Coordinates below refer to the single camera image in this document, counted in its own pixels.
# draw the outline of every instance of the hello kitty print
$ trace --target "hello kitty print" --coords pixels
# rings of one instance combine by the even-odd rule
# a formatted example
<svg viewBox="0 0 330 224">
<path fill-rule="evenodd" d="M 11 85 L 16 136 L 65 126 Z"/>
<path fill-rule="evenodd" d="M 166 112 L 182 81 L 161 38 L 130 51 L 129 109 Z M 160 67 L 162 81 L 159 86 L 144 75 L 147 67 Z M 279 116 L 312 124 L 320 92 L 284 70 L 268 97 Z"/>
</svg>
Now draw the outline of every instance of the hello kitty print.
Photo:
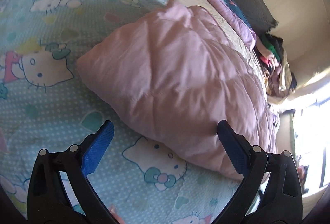
<svg viewBox="0 0 330 224">
<path fill-rule="evenodd" d="M 116 135 L 88 179 L 119 223 L 210 224 L 230 200 L 236 183 L 129 129 L 77 73 L 79 57 L 166 2 L 0 1 L 0 184 L 23 215 L 40 149 L 79 144 L 105 120 Z M 83 214 L 61 177 L 73 209 Z"/>
<path fill-rule="evenodd" d="M 17 80 L 24 79 L 30 87 L 34 86 L 36 90 L 42 88 L 47 92 L 47 87 L 73 79 L 67 67 L 69 53 L 66 44 L 51 43 L 27 55 L 15 51 L 0 55 L 0 85 L 6 88 L 1 97 L 7 98 L 7 84 Z"/>
<path fill-rule="evenodd" d="M 53 13 L 58 7 L 67 7 L 76 9 L 81 6 L 80 0 L 33 0 L 30 8 L 31 12 L 45 12 L 45 14 Z"/>
</svg>

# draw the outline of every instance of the green fabric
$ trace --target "green fabric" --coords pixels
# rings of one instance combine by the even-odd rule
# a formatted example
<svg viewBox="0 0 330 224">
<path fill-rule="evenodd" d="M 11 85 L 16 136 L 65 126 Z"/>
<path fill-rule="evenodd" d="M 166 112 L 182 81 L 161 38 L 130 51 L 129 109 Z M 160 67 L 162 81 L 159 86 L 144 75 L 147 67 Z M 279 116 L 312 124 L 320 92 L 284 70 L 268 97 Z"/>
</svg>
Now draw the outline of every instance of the green fabric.
<svg viewBox="0 0 330 224">
<path fill-rule="evenodd" d="M 270 50 L 274 55 L 275 55 L 275 58 L 276 60 L 281 63 L 281 58 L 280 56 L 278 55 L 278 53 L 276 52 L 274 46 L 269 42 L 269 40 L 267 39 L 266 35 L 265 34 L 262 34 L 261 35 L 261 42 L 262 44 L 268 49 Z"/>
</svg>

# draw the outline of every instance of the wall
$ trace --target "wall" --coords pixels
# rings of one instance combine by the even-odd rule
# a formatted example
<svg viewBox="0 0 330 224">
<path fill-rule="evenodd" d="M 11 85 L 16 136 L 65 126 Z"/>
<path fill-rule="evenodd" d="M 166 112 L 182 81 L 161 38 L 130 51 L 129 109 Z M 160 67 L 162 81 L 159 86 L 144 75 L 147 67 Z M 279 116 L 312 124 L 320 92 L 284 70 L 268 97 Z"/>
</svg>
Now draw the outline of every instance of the wall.
<svg viewBox="0 0 330 224">
<path fill-rule="evenodd" d="M 290 142 L 290 114 L 280 114 L 280 125 L 276 134 L 276 145 L 278 152 L 288 150 L 293 154 Z"/>
<path fill-rule="evenodd" d="M 330 0 L 263 0 L 279 22 L 272 34 L 284 40 L 298 85 L 330 66 Z"/>
<path fill-rule="evenodd" d="M 319 189 L 318 192 L 311 195 L 303 195 L 303 218 L 308 215 L 308 213 L 314 208 L 316 203 L 320 200 L 324 194 L 327 186 Z"/>
</svg>

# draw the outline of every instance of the mattress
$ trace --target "mattress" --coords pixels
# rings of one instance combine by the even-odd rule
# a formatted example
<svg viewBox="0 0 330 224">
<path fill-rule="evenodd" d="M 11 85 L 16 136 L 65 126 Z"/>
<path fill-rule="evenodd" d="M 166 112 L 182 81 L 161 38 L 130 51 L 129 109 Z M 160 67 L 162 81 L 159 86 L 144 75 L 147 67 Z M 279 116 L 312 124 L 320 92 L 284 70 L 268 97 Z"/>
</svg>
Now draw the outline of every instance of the mattress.
<svg viewBox="0 0 330 224">
<path fill-rule="evenodd" d="M 0 183 L 23 215 L 38 151 L 79 144 L 106 119 L 114 123 L 115 137 L 88 178 L 126 224 L 208 224 L 232 197 L 238 182 L 189 164 L 129 129 L 76 71 L 76 59 L 115 28 L 166 1 L 0 2 Z M 180 1 L 206 8 L 262 81 L 255 55 L 206 0 Z M 83 213 L 65 174 L 62 179 L 73 208 Z"/>
</svg>

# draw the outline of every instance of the pink fabric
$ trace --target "pink fabric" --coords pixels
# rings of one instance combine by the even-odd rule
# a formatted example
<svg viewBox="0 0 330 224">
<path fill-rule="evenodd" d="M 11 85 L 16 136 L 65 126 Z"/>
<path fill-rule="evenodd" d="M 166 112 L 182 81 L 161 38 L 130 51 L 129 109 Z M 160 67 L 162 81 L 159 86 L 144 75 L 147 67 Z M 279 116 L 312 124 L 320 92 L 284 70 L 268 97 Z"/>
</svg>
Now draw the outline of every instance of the pink fabric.
<svg viewBox="0 0 330 224">
<path fill-rule="evenodd" d="M 260 60 L 269 66 L 269 60 L 266 57 L 260 56 Z"/>
<path fill-rule="evenodd" d="M 256 34 L 235 13 L 228 8 L 223 0 L 207 0 L 217 12 L 229 23 L 241 38 L 245 46 L 252 50 L 256 42 Z"/>
<path fill-rule="evenodd" d="M 274 58 L 276 60 L 274 54 L 262 44 L 262 41 L 258 36 L 255 42 L 255 46 L 257 47 L 259 53 L 261 53 L 263 57 Z"/>
<path fill-rule="evenodd" d="M 181 158 L 240 180 L 217 135 L 226 119 L 275 152 L 260 80 L 202 7 L 167 7 L 124 25 L 77 60 L 82 81 L 138 133 Z"/>
<path fill-rule="evenodd" d="M 6 69 L 5 69 L 5 77 L 3 79 L 3 83 L 9 83 L 18 80 L 12 72 L 12 65 L 19 63 L 22 55 L 18 55 L 13 51 L 9 51 L 6 53 Z"/>
</svg>

